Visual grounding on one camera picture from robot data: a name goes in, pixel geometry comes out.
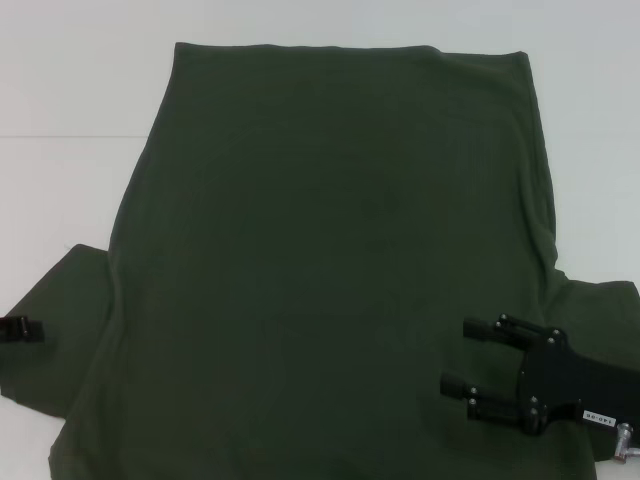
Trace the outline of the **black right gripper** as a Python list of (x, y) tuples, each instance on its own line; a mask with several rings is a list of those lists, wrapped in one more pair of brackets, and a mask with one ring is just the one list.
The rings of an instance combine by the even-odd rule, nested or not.
[(539, 435), (556, 421), (576, 421), (614, 432), (618, 425), (639, 427), (639, 373), (576, 353), (562, 331), (502, 313), (493, 322), (466, 317), (463, 336), (519, 350), (519, 383), (502, 396), (459, 376), (442, 373), (440, 394), (463, 400), (469, 420), (485, 421)]

